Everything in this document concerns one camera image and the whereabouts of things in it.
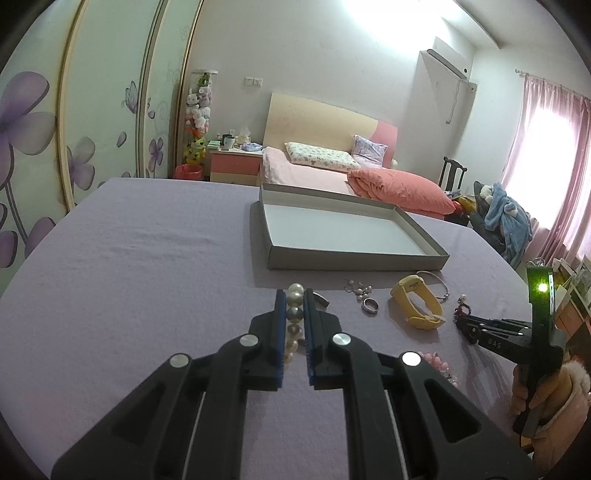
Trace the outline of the right hand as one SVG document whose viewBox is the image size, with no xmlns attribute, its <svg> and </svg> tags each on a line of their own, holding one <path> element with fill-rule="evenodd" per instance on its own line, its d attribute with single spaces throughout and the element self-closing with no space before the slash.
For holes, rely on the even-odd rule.
<svg viewBox="0 0 591 480">
<path fill-rule="evenodd" d="M 527 407 L 542 407 L 535 433 L 531 438 L 532 461 L 541 478 L 556 467 L 564 455 L 583 439 L 589 427 L 590 377 L 578 361 L 564 363 L 560 370 L 543 380 L 529 399 L 529 391 L 520 380 L 524 366 L 513 371 L 511 410 L 514 415 Z"/>
</svg>

